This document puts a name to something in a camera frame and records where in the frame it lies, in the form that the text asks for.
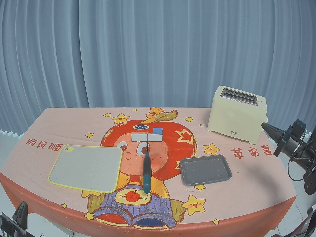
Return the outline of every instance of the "gray cutting board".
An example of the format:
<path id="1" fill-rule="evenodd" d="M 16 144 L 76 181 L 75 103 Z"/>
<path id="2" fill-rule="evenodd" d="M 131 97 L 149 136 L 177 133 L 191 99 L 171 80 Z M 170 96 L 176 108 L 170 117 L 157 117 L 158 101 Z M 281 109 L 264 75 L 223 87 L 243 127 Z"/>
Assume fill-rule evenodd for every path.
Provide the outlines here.
<path id="1" fill-rule="evenodd" d="M 112 193 L 116 189 L 122 154 L 118 147 L 65 145 L 48 181 L 83 191 Z"/>

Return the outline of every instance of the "cartoon girl illustration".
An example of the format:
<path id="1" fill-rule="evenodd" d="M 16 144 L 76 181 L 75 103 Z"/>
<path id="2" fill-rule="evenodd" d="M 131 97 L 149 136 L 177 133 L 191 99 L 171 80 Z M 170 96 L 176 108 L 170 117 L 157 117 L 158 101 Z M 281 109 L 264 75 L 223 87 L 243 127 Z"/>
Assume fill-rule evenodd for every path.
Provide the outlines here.
<path id="1" fill-rule="evenodd" d="M 180 174 L 179 161 L 195 157 L 197 143 L 185 126 L 170 122 L 177 115 L 176 110 L 150 114 L 147 117 L 151 122 L 131 120 L 108 130 L 101 146 L 121 147 L 123 157 L 116 191 L 88 197 L 88 211 L 94 214 L 94 219 L 105 224 L 142 229 L 172 228 L 183 220 L 186 210 L 181 207 L 183 202 L 170 199 L 164 180 Z M 152 133 L 155 127 L 163 129 L 163 141 L 131 140 L 132 133 Z M 142 179 L 146 151 L 150 154 L 152 166 L 149 194 L 143 192 Z"/>

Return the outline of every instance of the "table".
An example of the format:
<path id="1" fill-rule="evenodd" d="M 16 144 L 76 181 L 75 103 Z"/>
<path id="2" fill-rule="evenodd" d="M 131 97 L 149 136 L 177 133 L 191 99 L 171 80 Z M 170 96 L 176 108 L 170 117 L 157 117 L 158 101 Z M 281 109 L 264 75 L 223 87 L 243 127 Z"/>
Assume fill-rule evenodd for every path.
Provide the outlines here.
<path id="1" fill-rule="evenodd" d="M 256 145 L 207 131 L 210 108 L 49 108 L 26 131 L 0 170 L 13 205 L 72 231 L 106 236 L 265 236 L 285 216 L 296 193 L 264 132 Z M 136 125 L 163 128 L 152 143 L 150 200 L 118 200 L 126 189 L 141 190 L 142 161 L 130 133 Z M 83 192 L 50 184 L 49 172 L 65 144 L 121 146 L 117 190 Z M 228 181 L 185 186 L 179 161 L 222 154 Z M 91 159 L 87 168 L 93 170 Z"/>

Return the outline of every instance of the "curtain fold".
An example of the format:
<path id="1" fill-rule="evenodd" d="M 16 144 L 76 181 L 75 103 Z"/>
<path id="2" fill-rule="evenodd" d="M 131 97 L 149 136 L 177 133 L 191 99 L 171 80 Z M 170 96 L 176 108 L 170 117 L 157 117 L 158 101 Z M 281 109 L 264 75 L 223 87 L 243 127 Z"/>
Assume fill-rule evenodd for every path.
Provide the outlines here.
<path id="1" fill-rule="evenodd" d="M 316 0 L 0 0 L 0 129 L 49 107 L 211 107 L 219 85 L 269 123 L 316 123 Z"/>

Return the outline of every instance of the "gray tray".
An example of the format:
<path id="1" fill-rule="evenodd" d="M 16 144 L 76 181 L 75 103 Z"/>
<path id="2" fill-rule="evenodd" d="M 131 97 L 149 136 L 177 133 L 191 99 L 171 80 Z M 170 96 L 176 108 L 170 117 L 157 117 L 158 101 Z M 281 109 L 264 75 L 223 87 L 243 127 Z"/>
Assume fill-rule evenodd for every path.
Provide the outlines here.
<path id="1" fill-rule="evenodd" d="M 180 168 L 186 185 L 222 182 L 232 177 L 223 155 L 184 158 L 180 161 Z"/>

